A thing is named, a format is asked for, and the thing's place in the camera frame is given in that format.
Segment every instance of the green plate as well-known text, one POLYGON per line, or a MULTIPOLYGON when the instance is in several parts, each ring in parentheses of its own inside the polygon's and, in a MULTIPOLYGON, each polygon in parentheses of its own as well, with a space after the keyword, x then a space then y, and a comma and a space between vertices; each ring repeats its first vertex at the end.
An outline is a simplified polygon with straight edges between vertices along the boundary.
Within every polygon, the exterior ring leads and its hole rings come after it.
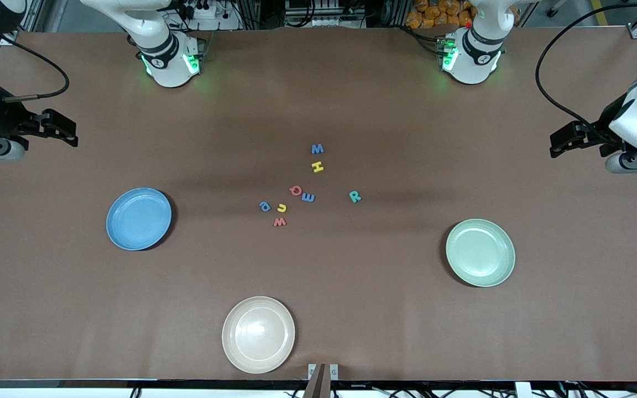
POLYGON ((508 234, 485 219, 467 219, 447 238, 447 260, 458 277, 478 287, 508 279, 515 267, 515 247, 508 234))

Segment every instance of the table surface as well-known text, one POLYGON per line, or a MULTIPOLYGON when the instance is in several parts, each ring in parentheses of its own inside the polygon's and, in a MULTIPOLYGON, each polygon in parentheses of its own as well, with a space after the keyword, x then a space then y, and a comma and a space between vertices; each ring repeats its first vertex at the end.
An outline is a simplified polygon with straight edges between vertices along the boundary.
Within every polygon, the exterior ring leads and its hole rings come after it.
MULTIPOLYGON (((27 106, 76 121, 80 147, 34 138, 0 163, 0 378, 291 379, 326 361, 353 380, 637 379, 637 175, 607 173, 596 149, 550 159, 571 119, 533 73, 556 32, 515 30, 479 86, 396 30, 218 33, 204 75, 178 89, 153 83, 124 35, 23 36, 71 78, 27 106), (105 218, 139 186, 177 218, 156 249, 125 252, 105 218), (261 201, 285 203, 288 225, 261 201), (445 260, 450 228, 475 217, 515 243, 497 287, 459 282, 445 260), (255 295, 297 327, 265 375, 221 345, 225 316, 255 295)), ((542 76, 594 120, 637 78, 637 41, 575 30, 542 76)), ((61 78, 4 48, 0 84, 61 78)))

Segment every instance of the magnetic letter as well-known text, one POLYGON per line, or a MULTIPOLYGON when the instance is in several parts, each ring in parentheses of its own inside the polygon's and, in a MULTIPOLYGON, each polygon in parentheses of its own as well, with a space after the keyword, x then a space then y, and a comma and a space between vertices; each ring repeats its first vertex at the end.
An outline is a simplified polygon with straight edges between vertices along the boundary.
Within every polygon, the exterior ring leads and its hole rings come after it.
POLYGON ((323 144, 316 144, 311 146, 311 154, 323 154, 323 144))
POLYGON ((352 191, 348 194, 348 196, 351 197, 351 201, 353 201, 353 203, 362 201, 361 194, 359 194, 358 191, 352 191))
POLYGON ((301 192, 303 192, 303 190, 301 189, 300 186, 297 185, 297 186, 293 186, 293 187, 289 188, 289 192, 293 196, 299 196, 301 194, 301 192))
POLYGON ((321 167, 320 161, 317 161, 316 163, 312 163, 311 167, 314 168, 314 173, 318 173, 319 171, 323 170, 323 167, 321 167))

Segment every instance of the blue plate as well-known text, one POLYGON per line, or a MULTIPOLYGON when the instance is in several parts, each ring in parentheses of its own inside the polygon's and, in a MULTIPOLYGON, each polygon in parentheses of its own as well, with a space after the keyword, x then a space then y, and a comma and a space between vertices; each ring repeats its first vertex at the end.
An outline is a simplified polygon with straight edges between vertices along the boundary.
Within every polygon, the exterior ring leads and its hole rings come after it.
POLYGON ((107 213, 107 235, 124 250, 154 246, 169 231, 171 204, 161 192, 137 188, 114 201, 107 213))

